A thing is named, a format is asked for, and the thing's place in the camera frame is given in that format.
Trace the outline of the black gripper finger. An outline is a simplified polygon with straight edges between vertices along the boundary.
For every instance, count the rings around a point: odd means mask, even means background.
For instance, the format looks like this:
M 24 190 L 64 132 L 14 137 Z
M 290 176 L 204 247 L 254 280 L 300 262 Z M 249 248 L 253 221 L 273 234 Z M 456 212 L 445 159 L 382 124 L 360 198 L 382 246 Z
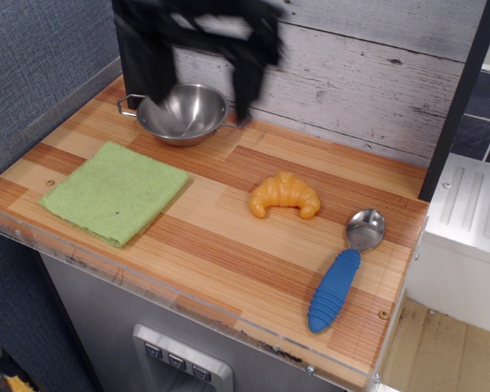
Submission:
M 242 42 L 235 48 L 233 64 L 233 87 L 237 119 L 248 118 L 250 104 L 261 94 L 267 65 L 277 65 L 281 56 L 281 42 L 265 45 L 262 41 Z
M 163 102 L 177 82 L 171 45 L 146 38 L 118 16 L 118 46 L 126 93 Z

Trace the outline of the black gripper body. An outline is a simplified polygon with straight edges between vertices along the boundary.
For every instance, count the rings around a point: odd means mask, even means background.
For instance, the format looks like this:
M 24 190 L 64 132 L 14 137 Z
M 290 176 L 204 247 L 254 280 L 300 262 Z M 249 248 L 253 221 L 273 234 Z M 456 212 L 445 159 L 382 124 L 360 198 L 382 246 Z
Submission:
M 258 56 L 281 49 L 283 10 L 267 1 L 114 1 L 116 21 L 150 42 Z

